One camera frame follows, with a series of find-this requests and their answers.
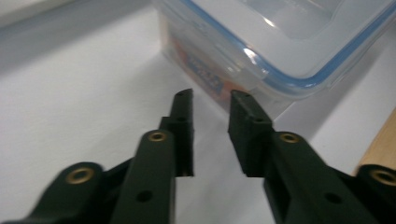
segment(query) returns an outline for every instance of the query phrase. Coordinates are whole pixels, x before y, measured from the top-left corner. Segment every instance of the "blue rim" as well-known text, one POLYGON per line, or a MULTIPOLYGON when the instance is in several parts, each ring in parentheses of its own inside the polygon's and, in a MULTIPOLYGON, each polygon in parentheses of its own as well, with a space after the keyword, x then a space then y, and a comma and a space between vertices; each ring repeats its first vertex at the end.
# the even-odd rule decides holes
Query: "blue rim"
MULTIPOLYGON (((246 43, 236 37, 233 33, 223 27, 218 21, 207 14, 203 9, 198 7, 191 0, 181 0, 191 11, 198 14, 204 21, 211 24, 216 28, 222 35, 224 35, 230 42, 236 45, 239 49, 249 49, 246 43)), ((289 77, 282 73, 264 58, 256 53, 254 60, 257 62, 257 66, 260 69, 265 69, 268 74, 271 74, 277 81, 285 83, 288 86, 294 86, 301 89, 310 89, 318 84, 322 83, 340 64, 343 63, 354 51, 357 49, 376 29, 396 11, 396 2, 393 2, 375 21, 373 21, 365 30, 359 35, 355 36, 346 46, 344 46, 326 65, 324 65, 316 74, 308 78, 295 78, 289 77)), ((276 85, 275 82, 269 83, 277 88, 281 88, 276 85)))

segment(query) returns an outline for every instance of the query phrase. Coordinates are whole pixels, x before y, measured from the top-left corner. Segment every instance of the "brass screw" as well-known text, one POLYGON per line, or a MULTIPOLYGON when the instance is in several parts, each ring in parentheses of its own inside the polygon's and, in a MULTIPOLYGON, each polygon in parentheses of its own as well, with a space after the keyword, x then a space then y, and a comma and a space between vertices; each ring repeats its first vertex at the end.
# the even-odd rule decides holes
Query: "brass screw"
POLYGON ((70 172, 66 177, 66 182, 69 184, 82 184, 93 177, 94 171, 92 168, 81 167, 70 172))
POLYGON ((152 133, 148 136, 148 140, 151 142, 161 142, 166 139, 166 134, 161 132, 152 133))
POLYGON ((396 187, 396 175, 390 172, 383 170, 373 170, 370 172, 370 176, 382 184, 396 187))
POLYGON ((300 141, 299 137, 292 133, 282 133, 279 137, 280 140, 287 143, 298 143, 300 141))

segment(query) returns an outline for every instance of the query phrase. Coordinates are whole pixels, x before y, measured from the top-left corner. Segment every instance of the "clear plastic container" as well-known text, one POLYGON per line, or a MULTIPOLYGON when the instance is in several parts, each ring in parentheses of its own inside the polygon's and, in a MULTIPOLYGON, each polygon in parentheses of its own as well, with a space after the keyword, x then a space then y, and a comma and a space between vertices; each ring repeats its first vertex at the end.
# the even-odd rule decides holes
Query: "clear plastic container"
POLYGON ((396 0, 154 0, 164 51, 224 108, 249 91, 272 118, 339 81, 396 0))

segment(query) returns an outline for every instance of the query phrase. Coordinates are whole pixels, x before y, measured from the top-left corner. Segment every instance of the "transparent plastic box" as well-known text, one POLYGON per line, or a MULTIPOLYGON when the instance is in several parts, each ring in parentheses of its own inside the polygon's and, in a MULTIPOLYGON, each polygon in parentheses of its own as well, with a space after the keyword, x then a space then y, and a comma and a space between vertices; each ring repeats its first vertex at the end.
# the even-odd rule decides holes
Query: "transparent plastic box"
POLYGON ((273 119, 341 80, 396 15, 396 0, 154 3, 172 60, 224 108, 249 91, 273 119))

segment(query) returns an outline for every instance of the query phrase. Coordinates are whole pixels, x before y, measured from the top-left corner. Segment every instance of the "wooden surface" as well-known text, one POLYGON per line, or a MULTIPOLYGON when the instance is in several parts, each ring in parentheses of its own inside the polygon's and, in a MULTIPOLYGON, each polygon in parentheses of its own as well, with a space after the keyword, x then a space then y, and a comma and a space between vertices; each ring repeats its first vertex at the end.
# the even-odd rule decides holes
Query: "wooden surface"
POLYGON ((396 170, 396 108, 370 145, 359 166, 378 164, 396 170))

